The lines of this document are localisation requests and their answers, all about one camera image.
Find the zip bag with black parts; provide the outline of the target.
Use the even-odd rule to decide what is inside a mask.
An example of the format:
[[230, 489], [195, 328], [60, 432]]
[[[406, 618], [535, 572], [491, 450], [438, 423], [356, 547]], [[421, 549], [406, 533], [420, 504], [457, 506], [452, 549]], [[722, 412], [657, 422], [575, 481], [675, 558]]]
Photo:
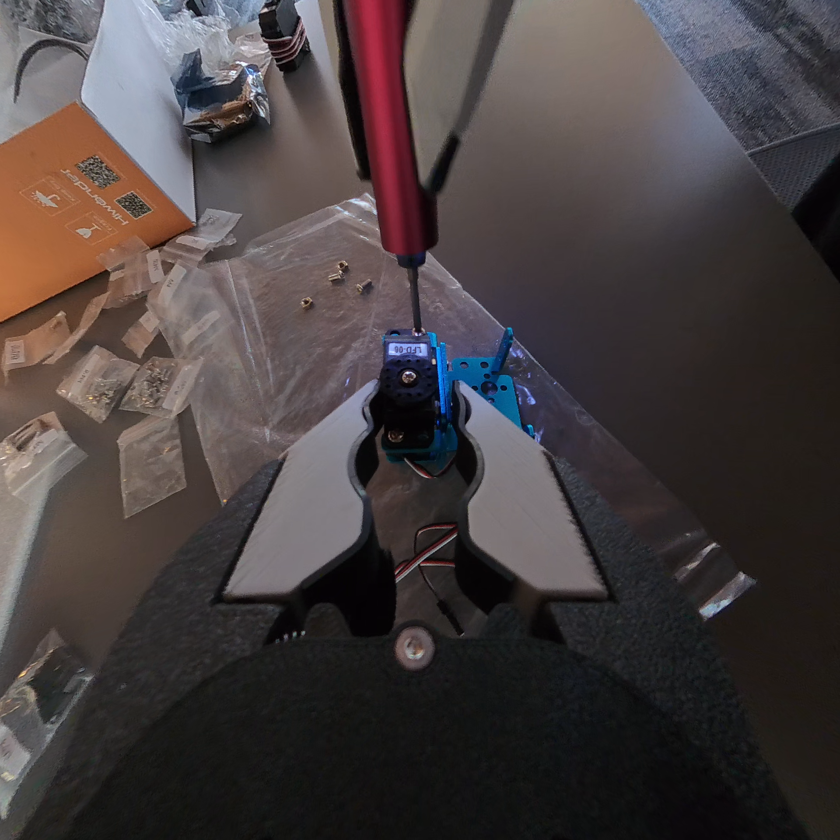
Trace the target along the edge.
[[91, 679], [75, 648], [50, 629], [2, 695], [2, 796], [12, 796]]

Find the large clear plastic bag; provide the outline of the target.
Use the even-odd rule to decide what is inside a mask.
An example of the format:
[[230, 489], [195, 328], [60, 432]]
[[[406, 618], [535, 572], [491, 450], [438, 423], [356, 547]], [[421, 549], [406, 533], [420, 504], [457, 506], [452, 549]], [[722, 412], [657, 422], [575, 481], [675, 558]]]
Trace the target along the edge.
[[[346, 260], [345, 279], [328, 275]], [[372, 279], [361, 295], [356, 284]], [[309, 310], [303, 298], [313, 299]], [[226, 503], [258, 469], [374, 379], [382, 335], [411, 318], [406, 277], [384, 252], [369, 193], [202, 265], [164, 313], [173, 354], [203, 361], [191, 393], [198, 437]], [[755, 586], [698, 519], [515, 340], [505, 367], [521, 419], [661, 559], [710, 618]]]

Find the orange cardboard box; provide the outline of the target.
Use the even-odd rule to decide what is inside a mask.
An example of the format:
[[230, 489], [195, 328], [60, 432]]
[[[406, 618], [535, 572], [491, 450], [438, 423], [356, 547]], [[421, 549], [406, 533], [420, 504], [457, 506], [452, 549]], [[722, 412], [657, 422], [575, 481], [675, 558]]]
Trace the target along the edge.
[[92, 5], [87, 43], [2, 9], [2, 321], [95, 276], [106, 249], [196, 221], [164, 21], [151, 2]]

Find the person's black clothing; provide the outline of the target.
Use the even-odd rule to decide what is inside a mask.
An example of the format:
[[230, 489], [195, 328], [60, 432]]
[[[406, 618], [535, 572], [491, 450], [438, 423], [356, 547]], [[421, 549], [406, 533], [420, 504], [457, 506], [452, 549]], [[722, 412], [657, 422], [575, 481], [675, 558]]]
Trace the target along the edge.
[[839, 278], [839, 159], [812, 184], [792, 212], [795, 222]]

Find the grey mesh office chair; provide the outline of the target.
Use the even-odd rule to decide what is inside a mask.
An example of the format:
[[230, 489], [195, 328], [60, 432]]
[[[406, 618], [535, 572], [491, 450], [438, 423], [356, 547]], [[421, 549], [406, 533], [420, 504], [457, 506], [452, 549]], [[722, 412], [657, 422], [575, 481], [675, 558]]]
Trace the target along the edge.
[[838, 122], [768, 143], [747, 153], [773, 194], [790, 211], [838, 154]]

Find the pile of clear screw bags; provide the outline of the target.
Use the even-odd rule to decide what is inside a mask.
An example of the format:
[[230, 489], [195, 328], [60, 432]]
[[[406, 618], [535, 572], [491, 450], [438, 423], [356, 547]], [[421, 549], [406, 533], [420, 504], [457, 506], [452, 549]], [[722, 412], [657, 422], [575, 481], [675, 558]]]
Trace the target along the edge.
[[[141, 301], [143, 314], [122, 337], [140, 360], [161, 333], [174, 294], [204, 258], [234, 242], [240, 213], [209, 208], [196, 226], [152, 248], [132, 236], [98, 257], [108, 272], [104, 293], [89, 300], [75, 330], [60, 311], [36, 329], [3, 343], [2, 373], [38, 364], [56, 364], [84, 338], [106, 310]], [[186, 487], [179, 416], [186, 408], [202, 360], [151, 357], [143, 364], [93, 345], [64, 374], [58, 397], [103, 424], [116, 411], [143, 414], [118, 439], [123, 516], [130, 518]], [[28, 421], [2, 440], [2, 482], [19, 499], [49, 490], [86, 454], [71, 440], [55, 413]]]

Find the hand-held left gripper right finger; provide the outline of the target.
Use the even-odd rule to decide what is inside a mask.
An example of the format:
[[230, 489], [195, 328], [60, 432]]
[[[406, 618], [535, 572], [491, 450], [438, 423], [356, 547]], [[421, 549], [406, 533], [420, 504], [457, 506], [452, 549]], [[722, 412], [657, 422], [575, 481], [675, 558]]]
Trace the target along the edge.
[[606, 599], [609, 592], [550, 454], [456, 383], [458, 453], [467, 490], [458, 536], [479, 563], [511, 583], [513, 599]]

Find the crumpled clear plastic wrap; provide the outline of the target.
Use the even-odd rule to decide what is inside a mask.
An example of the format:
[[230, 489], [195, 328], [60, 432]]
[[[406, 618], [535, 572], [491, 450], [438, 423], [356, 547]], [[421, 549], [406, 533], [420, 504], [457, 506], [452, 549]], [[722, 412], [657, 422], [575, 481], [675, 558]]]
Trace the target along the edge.
[[256, 31], [257, 2], [209, 2], [205, 16], [186, 2], [134, 5], [174, 87], [183, 75], [221, 83], [246, 65], [262, 73], [270, 66], [269, 49]]

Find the white foam sheet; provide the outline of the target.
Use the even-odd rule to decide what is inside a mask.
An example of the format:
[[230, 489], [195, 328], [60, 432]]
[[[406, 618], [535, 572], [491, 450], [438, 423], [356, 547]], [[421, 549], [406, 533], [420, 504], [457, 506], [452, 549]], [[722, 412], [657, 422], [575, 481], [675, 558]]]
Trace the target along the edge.
[[4, 689], [43, 636], [36, 584], [42, 564], [39, 531], [50, 490], [34, 483], [18, 497], [2, 485], [1, 680]]

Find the silver foil bag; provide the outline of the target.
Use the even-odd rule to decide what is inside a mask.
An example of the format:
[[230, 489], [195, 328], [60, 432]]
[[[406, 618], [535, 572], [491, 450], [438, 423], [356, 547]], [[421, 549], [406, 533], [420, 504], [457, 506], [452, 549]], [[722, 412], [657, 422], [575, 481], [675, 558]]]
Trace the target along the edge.
[[236, 61], [206, 73], [201, 52], [182, 56], [171, 78], [187, 136], [205, 144], [234, 137], [252, 127], [270, 126], [270, 103], [257, 65]]

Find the small red tool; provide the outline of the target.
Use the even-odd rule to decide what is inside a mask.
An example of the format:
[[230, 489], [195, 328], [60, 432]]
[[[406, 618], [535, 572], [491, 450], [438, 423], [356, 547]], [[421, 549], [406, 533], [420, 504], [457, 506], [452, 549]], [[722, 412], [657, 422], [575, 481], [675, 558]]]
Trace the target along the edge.
[[436, 200], [417, 175], [404, 79], [410, 3], [343, 3], [360, 95], [381, 242], [408, 275], [415, 334], [423, 332], [418, 271], [438, 241]]

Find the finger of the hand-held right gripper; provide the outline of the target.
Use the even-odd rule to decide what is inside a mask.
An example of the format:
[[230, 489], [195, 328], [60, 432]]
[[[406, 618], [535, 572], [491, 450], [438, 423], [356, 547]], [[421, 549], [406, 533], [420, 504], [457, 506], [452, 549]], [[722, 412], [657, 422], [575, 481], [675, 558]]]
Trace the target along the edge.
[[350, 35], [345, 14], [345, 2], [333, 2], [333, 22], [338, 44], [338, 80], [358, 176], [371, 180], [371, 167], [364, 135], [361, 97], [355, 73]]
[[418, 1], [403, 55], [416, 173], [430, 195], [445, 184], [487, 84], [513, 1]]

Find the blue perforated metal bracket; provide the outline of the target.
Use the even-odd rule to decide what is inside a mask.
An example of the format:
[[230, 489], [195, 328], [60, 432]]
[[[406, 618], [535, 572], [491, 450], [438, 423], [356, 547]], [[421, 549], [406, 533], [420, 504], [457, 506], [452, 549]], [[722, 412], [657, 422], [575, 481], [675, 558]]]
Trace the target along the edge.
[[505, 328], [494, 356], [456, 358], [449, 362], [448, 377], [451, 382], [466, 383], [485, 402], [535, 438], [533, 425], [522, 421], [516, 386], [505, 370], [513, 340], [513, 329]]

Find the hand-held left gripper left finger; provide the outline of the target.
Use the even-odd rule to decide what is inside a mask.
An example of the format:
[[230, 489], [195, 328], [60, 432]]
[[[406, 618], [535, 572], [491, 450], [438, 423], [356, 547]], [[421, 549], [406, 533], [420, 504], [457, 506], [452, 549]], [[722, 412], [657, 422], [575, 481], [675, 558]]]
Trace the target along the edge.
[[226, 602], [291, 602], [360, 550], [371, 503], [355, 465], [373, 434], [369, 381], [291, 446], [227, 580]]

